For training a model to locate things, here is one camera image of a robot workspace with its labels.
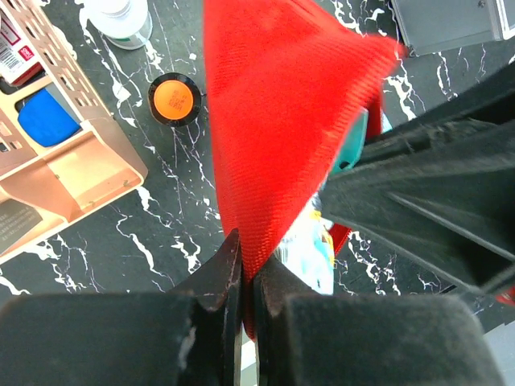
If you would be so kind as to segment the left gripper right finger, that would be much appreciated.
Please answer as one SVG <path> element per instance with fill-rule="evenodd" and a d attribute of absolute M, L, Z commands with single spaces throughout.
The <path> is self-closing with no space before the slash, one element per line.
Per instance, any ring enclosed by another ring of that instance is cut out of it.
<path fill-rule="evenodd" d="M 253 280 L 261 385 L 501 385 L 477 318 L 441 295 L 316 293 L 270 259 Z"/>

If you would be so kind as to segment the red first aid pouch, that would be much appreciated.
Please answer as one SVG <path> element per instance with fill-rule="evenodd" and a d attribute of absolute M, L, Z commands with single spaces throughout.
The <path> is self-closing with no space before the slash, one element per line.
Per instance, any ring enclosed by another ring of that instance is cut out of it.
<path fill-rule="evenodd" d="M 381 131 L 381 84 L 404 47 L 359 35 L 313 1 L 206 1 L 204 58 L 216 197 L 237 231 L 244 283 L 327 178 L 364 109 Z"/>

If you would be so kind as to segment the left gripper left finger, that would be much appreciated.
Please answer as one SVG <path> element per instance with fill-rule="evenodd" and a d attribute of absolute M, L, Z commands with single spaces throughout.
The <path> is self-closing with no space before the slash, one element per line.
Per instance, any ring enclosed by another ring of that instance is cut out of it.
<path fill-rule="evenodd" d="M 165 293 L 45 294 L 1 310 L 4 385 L 237 385 L 240 237 Z"/>

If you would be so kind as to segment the small bag of blue items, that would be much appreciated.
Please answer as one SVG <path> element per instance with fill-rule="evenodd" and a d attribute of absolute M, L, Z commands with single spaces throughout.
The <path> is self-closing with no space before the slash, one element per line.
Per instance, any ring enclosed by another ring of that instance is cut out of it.
<path fill-rule="evenodd" d="M 332 295 L 335 251 L 328 231 L 332 223 L 322 217 L 321 208 L 319 196 L 314 194 L 281 239 L 274 256 L 314 291 Z"/>

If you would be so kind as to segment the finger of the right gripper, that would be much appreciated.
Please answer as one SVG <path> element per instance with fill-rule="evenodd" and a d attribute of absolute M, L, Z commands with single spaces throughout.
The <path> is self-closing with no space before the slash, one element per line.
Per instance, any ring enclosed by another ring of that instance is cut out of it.
<path fill-rule="evenodd" d="M 365 146 L 323 215 L 476 293 L 514 284 L 514 78 L 492 76 Z"/>

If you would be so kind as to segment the medical gauze packet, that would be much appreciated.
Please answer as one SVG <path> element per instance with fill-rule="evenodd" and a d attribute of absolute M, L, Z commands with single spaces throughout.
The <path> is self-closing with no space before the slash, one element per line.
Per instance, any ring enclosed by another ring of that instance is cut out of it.
<path fill-rule="evenodd" d="M 362 111 L 362 114 L 353 124 L 348 136 L 340 148 L 340 152 L 338 153 L 332 169 L 329 172 L 330 176 L 350 170 L 358 163 L 361 158 L 367 136 L 374 137 L 392 129 L 392 125 L 389 123 L 389 120 L 382 108 L 379 108 L 379 117 L 381 118 L 379 129 L 378 131 L 373 131 L 372 129 L 368 129 L 368 125 L 370 123 L 369 111 L 366 109 Z"/>

